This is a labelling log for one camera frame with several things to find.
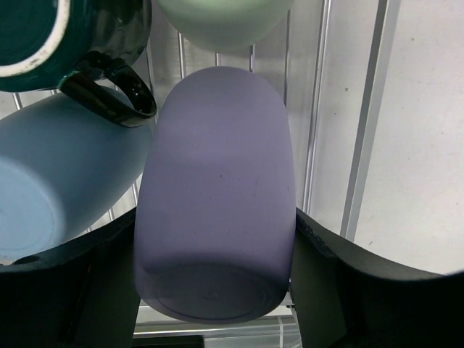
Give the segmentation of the dark green mug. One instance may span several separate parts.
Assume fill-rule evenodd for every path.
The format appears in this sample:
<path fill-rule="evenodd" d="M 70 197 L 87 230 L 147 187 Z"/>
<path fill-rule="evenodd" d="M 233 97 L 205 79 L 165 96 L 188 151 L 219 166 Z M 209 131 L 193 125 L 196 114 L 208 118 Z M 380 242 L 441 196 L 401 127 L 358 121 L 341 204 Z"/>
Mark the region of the dark green mug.
<path fill-rule="evenodd" d="M 152 28 L 150 1 L 2 1 L 1 90 L 57 89 L 111 123 L 157 115 L 132 66 Z"/>

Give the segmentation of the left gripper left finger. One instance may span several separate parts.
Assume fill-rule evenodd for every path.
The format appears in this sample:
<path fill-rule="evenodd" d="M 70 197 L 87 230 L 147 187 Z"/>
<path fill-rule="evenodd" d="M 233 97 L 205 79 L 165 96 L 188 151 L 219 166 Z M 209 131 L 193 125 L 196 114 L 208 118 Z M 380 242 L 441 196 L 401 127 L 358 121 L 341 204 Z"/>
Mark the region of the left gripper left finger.
<path fill-rule="evenodd" d="M 1 346 L 130 347 L 135 217 L 1 266 Z"/>

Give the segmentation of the blue cup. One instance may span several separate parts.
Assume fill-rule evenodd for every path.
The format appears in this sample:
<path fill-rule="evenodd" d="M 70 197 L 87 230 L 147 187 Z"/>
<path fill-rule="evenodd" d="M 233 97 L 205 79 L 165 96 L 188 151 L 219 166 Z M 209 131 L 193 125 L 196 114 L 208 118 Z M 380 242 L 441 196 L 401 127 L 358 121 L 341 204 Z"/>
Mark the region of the blue cup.
<path fill-rule="evenodd" d="M 152 142 L 149 124 L 115 125 L 64 94 L 1 120 L 1 259 L 75 238 L 132 186 Z"/>

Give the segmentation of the light green cup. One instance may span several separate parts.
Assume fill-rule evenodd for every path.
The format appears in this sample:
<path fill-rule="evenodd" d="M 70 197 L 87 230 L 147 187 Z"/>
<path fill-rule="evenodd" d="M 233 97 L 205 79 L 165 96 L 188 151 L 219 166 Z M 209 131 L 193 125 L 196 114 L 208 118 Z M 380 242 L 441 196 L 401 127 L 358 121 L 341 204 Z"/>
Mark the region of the light green cup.
<path fill-rule="evenodd" d="M 257 43 L 284 18 L 292 1 L 158 1 L 173 27 L 194 45 L 231 53 Z"/>

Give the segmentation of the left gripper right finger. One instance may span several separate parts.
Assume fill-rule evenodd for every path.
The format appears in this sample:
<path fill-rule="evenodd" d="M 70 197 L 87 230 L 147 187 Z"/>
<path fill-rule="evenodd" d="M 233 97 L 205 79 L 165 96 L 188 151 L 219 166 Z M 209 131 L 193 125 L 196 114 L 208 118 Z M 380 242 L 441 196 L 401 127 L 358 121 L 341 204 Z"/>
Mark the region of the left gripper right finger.
<path fill-rule="evenodd" d="M 297 212 L 291 297 L 303 347 L 461 347 L 463 273 L 380 257 Z"/>

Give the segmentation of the lilac cup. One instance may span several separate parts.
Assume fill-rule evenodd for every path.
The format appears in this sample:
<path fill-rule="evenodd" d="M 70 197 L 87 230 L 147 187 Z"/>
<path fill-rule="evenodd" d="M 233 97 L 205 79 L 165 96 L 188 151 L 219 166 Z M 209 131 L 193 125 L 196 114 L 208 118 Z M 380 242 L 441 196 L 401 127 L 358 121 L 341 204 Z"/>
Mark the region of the lilac cup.
<path fill-rule="evenodd" d="M 141 180 L 133 253 L 140 298 L 193 323 L 266 315 L 288 291 L 295 229 L 279 93 L 236 67 L 185 77 L 163 104 Z"/>

